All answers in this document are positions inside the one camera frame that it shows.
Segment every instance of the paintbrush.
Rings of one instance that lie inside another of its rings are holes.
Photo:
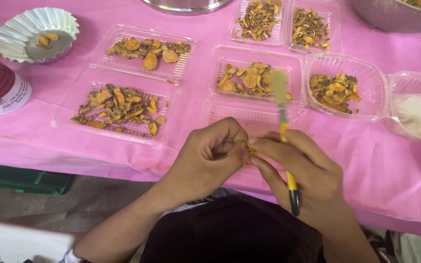
[[[286,104],[286,94],[287,91],[285,87],[287,86],[287,76],[282,70],[274,70],[269,74],[270,86],[274,93],[274,98],[277,102],[277,109],[279,112],[279,122],[280,122],[280,141],[282,143],[289,143],[287,137],[285,136],[285,131],[288,128],[287,117],[285,115],[285,104]],[[285,172],[287,176],[287,188],[290,194],[290,205],[292,207],[292,214],[298,216],[300,214],[300,203],[298,201],[298,190],[297,183],[295,178],[289,172]]]

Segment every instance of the foil baking cup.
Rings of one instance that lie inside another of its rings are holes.
[[[0,28],[0,54],[20,63],[51,63],[67,55],[76,40],[79,24],[63,9],[37,8],[16,15]],[[50,49],[35,43],[41,35],[55,33]]]

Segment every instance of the colander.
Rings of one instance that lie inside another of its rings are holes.
[[[351,0],[371,25],[389,32],[421,33],[421,9],[401,0]]]

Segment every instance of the table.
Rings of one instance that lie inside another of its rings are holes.
[[[421,34],[385,33],[360,18],[347,0],[343,12],[345,53],[376,64],[385,74],[421,72]],[[39,1],[0,0],[0,21]],[[0,116],[0,164],[22,168],[103,176],[133,181],[157,181],[171,166],[192,129],[202,126],[201,110],[209,95],[207,76],[215,45],[291,53],[285,46],[263,47],[227,40],[237,2],[200,16],[163,14],[136,0],[59,0],[51,7],[65,9],[78,19],[78,40],[71,53],[48,65],[3,63],[33,87],[29,102],[18,111]],[[169,123],[166,146],[137,143],[52,128],[50,123],[68,89],[113,24],[153,28],[197,40],[189,67],[180,81],[176,108],[182,118]],[[356,208],[361,223],[421,235],[421,143],[397,136],[383,121],[348,122],[308,110],[306,132],[344,168],[344,194]],[[225,187],[276,202],[257,173],[237,172]]]

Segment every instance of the hand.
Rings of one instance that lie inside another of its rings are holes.
[[[168,209],[212,194],[243,166],[247,140],[246,131],[232,117],[192,131],[153,188],[166,196]]]
[[[249,146],[282,164],[295,177],[301,186],[298,218],[323,234],[329,234],[326,232],[341,222],[358,226],[354,211],[342,194],[342,168],[303,132],[287,130],[285,135],[289,144],[281,143],[279,133],[272,131]],[[278,171],[256,156],[251,156],[250,162],[259,169],[279,205],[291,212],[287,184]]]

